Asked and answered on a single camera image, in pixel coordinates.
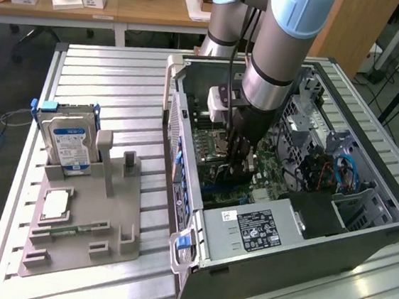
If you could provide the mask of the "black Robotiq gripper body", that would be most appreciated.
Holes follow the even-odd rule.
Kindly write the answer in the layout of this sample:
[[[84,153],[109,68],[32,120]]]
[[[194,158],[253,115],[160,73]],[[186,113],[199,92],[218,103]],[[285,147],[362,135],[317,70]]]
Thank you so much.
[[[275,110],[263,111],[249,105],[237,107],[233,114],[233,127],[229,132],[229,149],[239,138],[239,142],[247,142],[256,150],[274,118]]]

